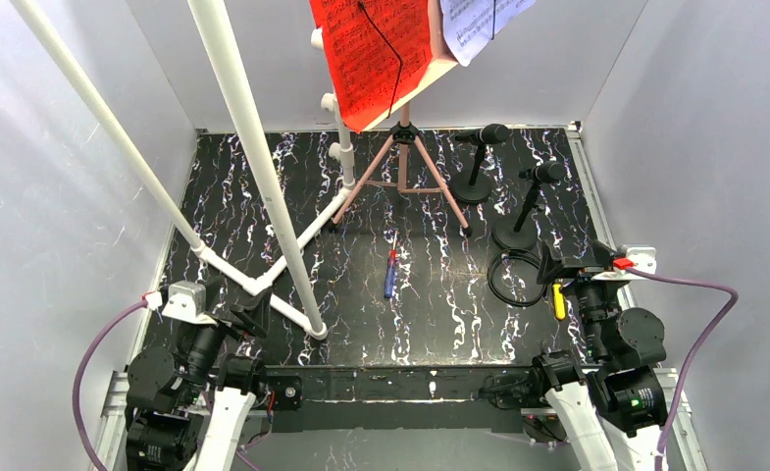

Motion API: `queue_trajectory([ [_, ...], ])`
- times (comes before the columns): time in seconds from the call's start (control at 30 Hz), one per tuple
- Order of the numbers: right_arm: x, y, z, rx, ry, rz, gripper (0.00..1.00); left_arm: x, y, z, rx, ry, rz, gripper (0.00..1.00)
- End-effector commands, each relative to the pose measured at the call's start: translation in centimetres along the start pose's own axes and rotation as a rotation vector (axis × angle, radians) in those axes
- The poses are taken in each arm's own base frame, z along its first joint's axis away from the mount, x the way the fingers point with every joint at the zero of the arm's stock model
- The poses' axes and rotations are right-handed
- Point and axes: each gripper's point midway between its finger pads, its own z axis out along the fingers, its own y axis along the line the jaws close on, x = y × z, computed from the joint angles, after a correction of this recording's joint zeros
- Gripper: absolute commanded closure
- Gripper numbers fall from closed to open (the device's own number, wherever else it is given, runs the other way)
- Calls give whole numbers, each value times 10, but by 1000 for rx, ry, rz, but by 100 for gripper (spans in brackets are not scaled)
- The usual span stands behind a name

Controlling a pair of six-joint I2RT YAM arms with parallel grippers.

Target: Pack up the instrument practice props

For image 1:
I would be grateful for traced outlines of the black microphone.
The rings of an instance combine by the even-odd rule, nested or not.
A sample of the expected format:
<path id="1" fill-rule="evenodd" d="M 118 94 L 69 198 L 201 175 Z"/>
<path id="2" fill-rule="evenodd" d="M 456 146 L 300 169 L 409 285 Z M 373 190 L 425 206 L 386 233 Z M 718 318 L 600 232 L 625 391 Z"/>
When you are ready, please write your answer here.
<path id="1" fill-rule="evenodd" d="M 558 162 L 545 162 L 518 174 L 521 179 L 536 184 L 555 184 L 562 181 L 566 175 L 565 167 Z"/>
<path id="2" fill-rule="evenodd" d="M 466 130 L 454 136 L 456 142 L 473 145 L 496 145 L 505 142 L 512 131 L 502 124 L 489 124 L 482 128 Z"/>

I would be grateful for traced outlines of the white PVC pipe frame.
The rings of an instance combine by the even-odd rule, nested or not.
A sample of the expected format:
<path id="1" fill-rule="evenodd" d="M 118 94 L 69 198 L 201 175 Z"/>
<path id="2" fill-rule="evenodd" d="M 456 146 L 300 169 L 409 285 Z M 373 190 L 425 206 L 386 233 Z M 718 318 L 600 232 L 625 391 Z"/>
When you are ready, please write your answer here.
<path id="1" fill-rule="evenodd" d="M 301 235 L 295 233 L 225 3 L 192 1 L 189 9 L 232 117 L 263 207 L 282 250 L 282 259 L 258 279 L 252 279 L 236 269 L 196 233 L 38 4 L 34 1 L 16 1 L 13 6 L 79 98 L 98 120 L 101 128 L 125 152 L 137 176 L 160 207 L 169 214 L 175 228 L 188 241 L 194 254 L 251 294 L 259 293 L 280 273 L 288 271 L 302 307 L 296 309 L 277 296 L 271 298 L 271 306 L 307 335 L 316 340 L 325 339 L 328 327 L 314 294 L 309 271 L 303 259 L 303 249 L 334 212 L 347 202 L 349 188 L 344 186 Z"/>

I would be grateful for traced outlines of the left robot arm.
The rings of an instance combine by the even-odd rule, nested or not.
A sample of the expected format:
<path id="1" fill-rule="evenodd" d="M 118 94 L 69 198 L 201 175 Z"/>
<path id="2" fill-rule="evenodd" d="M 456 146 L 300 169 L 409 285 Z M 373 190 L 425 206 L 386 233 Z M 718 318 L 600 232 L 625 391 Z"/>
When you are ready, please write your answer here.
<path id="1" fill-rule="evenodd" d="M 222 281 L 180 281 L 144 297 L 179 325 L 173 346 L 146 347 L 128 366 L 130 470 L 228 470 L 252 409 L 272 420 L 301 405 L 300 379 L 271 377 L 260 359 L 219 356 L 227 339 L 266 337 L 273 295 L 265 288 L 222 318 L 212 312 Z"/>

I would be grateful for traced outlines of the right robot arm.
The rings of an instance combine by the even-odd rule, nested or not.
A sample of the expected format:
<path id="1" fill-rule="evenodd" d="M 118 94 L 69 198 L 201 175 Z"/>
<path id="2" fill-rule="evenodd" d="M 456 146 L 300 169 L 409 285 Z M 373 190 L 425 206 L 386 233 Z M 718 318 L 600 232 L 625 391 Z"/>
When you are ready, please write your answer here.
<path id="1" fill-rule="evenodd" d="M 656 250 L 595 241 L 592 256 L 560 257 L 542 242 L 535 260 L 538 284 L 576 301 L 593 370 L 569 351 L 542 353 L 523 374 L 488 379 L 478 396 L 497 408 L 545 402 L 583 470 L 665 470 L 658 441 L 669 407 L 654 371 L 666 357 L 665 328 L 649 310 L 624 308 L 618 298 L 629 282 L 656 271 Z"/>

